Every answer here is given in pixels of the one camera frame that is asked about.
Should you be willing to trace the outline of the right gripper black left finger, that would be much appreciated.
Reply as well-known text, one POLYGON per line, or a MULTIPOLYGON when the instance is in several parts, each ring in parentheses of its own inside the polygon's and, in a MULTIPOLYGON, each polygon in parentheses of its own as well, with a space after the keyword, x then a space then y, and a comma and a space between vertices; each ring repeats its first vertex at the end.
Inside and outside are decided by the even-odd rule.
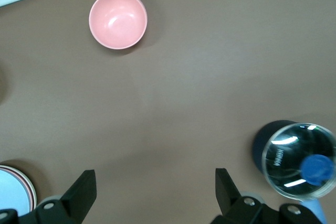
POLYGON ((82 223, 96 200, 96 174, 84 171, 60 199, 51 199, 18 216, 15 209, 1 210, 1 223, 82 223))

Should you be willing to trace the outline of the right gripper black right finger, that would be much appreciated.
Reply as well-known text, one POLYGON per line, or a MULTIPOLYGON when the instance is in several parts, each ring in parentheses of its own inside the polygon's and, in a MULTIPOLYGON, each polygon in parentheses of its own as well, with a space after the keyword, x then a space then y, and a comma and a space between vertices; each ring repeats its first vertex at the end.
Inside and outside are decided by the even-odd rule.
POLYGON ((303 205, 283 204, 274 210, 253 196, 242 196, 225 168, 215 170, 215 194, 222 214, 212 223, 321 223, 303 205))

